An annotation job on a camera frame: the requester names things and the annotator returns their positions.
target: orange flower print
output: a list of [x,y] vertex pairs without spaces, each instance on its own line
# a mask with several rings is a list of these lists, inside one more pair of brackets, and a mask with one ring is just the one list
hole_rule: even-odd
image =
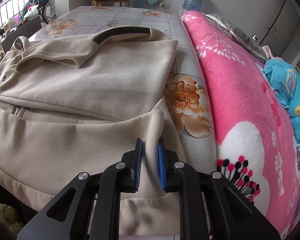
[[171,118],[178,134],[186,131],[194,138],[206,138],[210,135],[210,122],[205,115],[211,108],[204,102],[208,98],[207,91],[199,88],[190,76],[178,74],[173,78],[169,75],[163,91]]
[[108,9],[109,6],[93,6],[90,8],[90,11],[98,11],[98,10],[105,10]]
[[144,12],[143,14],[147,16],[156,16],[156,17],[160,17],[161,15],[159,12]]
[[77,25],[77,20],[55,19],[47,25],[47,30],[44,32],[46,35],[59,35],[63,30],[70,29],[72,26]]

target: bed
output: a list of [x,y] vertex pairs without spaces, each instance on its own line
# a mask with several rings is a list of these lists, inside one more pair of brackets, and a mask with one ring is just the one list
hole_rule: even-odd
[[191,121],[170,113],[186,161],[197,171],[218,170],[227,176],[285,238],[300,219],[300,152],[290,119],[262,74],[263,64],[202,14],[188,12],[180,20],[170,12],[83,6],[51,21],[29,41],[95,34],[123,25],[152,27],[178,41],[167,90],[171,82],[195,85],[204,113]]

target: white flower pattern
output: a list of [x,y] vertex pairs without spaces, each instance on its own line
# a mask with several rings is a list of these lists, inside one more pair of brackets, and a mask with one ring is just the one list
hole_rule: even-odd
[[187,22],[187,21],[189,21],[190,19],[192,19],[192,20],[195,20],[195,19],[197,19],[197,17],[196,16],[192,16],[191,14],[188,14],[188,15],[182,15],[181,17],[180,17],[180,19],[181,19],[181,21],[183,21],[183,22]]
[[278,189],[279,189],[279,197],[281,197],[284,193],[284,188],[283,188],[283,174],[282,174],[282,166],[283,166],[283,161],[281,158],[280,153],[275,156],[275,171],[278,173]]
[[272,139],[272,145],[274,148],[277,147],[276,138],[275,138],[275,132],[271,132],[271,139]]
[[299,183],[296,182],[297,176],[296,173],[294,172],[294,178],[293,178],[293,185],[294,185],[294,191],[292,192],[292,195],[290,195],[289,202],[288,202],[288,209],[287,209],[287,216],[289,215],[290,209],[293,207],[295,201],[299,197]]
[[284,240],[286,238],[286,236],[288,235],[290,229],[290,223],[288,224],[288,226],[282,231],[281,233],[281,240]]
[[228,41],[224,39],[224,36],[220,36],[216,32],[216,26],[213,26],[213,23],[211,23],[211,26],[214,30],[214,34],[204,37],[194,46],[198,58],[205,57],[207,55],[207,52],[214,52],[217,53],[217,55],[226,57],[229,60],[238,61],[242,65],[246,65],[241,57],[236,54],[232,46],[228,44]]

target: metal screw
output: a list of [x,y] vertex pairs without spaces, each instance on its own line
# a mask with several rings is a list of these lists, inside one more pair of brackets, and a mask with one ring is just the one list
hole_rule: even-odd
[[85,173],[85,172],[81,172],[79,175],[78,175],[78,178],[81,179],[81,180],[84,180],[88,177],[88,173]]
[[221,179],[222,175],[220,172],[215,171],[212,173],[212,177],[215,179]]
[[174,166],[175,166],[176,168],[178,168],[178,169],[181,169],[181,168],[183,168],[183,167],[185,166],[185,164],[184,164],[183,162],[176,162],[176,163],[174,164]]
[[125,163],[117,163],[117,164],[115,165],[115,167],[116,167],[117,169],[123,169],[125,166],[126,166]]

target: cabinet door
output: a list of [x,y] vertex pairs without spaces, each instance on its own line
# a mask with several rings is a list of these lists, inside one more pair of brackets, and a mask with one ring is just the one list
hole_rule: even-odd
[[268,45],[273,56],[278,57],[290,41],[299,21],[300,18],[293,3],[291,0],[287,0],[261,46]]

